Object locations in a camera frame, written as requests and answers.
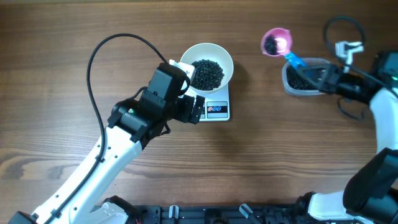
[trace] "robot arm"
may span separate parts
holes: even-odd
[[[61,212],[56,209],[71,195],[95,163],[101,138],[68,180],[31,216],[18,212],[9,223],[126,223],[131,217],[119,206],[106,203],[91,212],[116,176],[136,158],[151,139],[170,132],[167,121],[176,119],[197,124],[204,97],[183,95],[186,73],[161,63],[139,101],[128,98],[117,103],[105,129],[105,154],[98,167]]]
[[[382,52],[372,75],[394,88],[398,52]],[[320,91],[368,104],[376,123],[377,155],[348,183],[332,194],[308,193],[298,199],[303,212],[315,220],[357,220],[363,223],[398,222],[398,194],[391,188],[398,177],[398,99],[372,80],[344,73],[336,65],[299,67]]]

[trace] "white bowl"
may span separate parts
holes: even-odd
[[[218,88],[213,90],[205,91],[205,90],[198,90],[192,86],[190,88],[197,92],[199,95],[207,95],[217,92],[218,90],[222,89],[232,77],[234,73],[234,63],[232,61],[231,56],[229,53],[222,47],[216,44],[211,43],[202,43],[196,44],[190,47],[181,57],[181,62],[192,64],[195,61],[199,60],[211,60],[217,62],[220,67],[223,69],[224,77],[221,81],[221,84]]]

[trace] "blue handle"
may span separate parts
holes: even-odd
[[[293,66],[294,69],[297,69],[299,65],[306,66],[303,60],[301,60],[300,57],[293,54],[293,52],[285,55],[285,59]]]

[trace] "container of black beans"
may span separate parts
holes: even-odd
[[[195,73],[190,76],[190,88],[199,95],[215,93],[222,89],[230,81],[234,70],[229,53],[219,45],[211,43],[190,47],[180,61],[195,67]]]
[[[302,58],[306,65],[321,65],[329,63],[329,61],[322,58]],[[285,92],[294,96],[313,96],[322,94],[308,80],[301,78],[295,69],[286,63],[282,69],[282,82],[284,84]]]

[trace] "plastic container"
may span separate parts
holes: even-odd
[[[222,89],[231,80],[232,74],[234,73],[234,62],[232,61],[231,56],[224,48],[216,44],[211,44],[211,43],[196,44],[190,47],[182,55],[180,61],[191,65],[194,61],[199,61],[202,59],[217,62],[220,65],[220,67],[223,69],[224,77],[220,83],[220,86],[213,90],[205,91],[205,90],[198,90],[192,86],[189,87],[190,89],[192,89],[201,96],[212,94]]]
[[[307,65],[320,65],[320,64],[330,63],[328,60],[325,60],[322,58],[302,58],[302,60]],[[293,96],[315,96],[315,95],[323,94],[323,93],[319,92],[319,90],[296,90],[296,89],[293,89],[287,81],[286,70],[289,65],[290,65],[290,63],[287,62],[284,65],[284,67],[282,68],[282,82],[284,83],[284,88],[285,88],[286,94],[293,95]]]

